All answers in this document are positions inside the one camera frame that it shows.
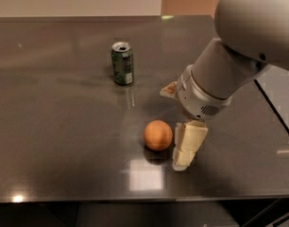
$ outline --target dark table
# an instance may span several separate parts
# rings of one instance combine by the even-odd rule
[[[187,170],[174,144],[144,146],[149,121],[186,120],[159,91],[215,36],[209,16],[0,18],[0,202],[289,197],[289,135],[254,82]],[[133,47],[131,86],[112,80],[117,41]]]

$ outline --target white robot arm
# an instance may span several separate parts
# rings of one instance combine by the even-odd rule
[[[260,76],[269,64],[289,70],[289,0],[220,0],[214,24],[220,39],[213,39],[175,83],[178,109],[193,120],[191,129],[188,124],[176,128],[176,170],[192,162],[207,133],[204,121],[229,106],[239,87]],[[196,141],[191,151],[183,139],[188,144]],[[180,160],[183,154],[191,157]]]

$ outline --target soda can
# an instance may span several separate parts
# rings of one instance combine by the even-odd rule
[[[127,42],[117,42],[111,51],[114,81],[120,85],[128,85],[134,80],[134,64],[132,48]]]

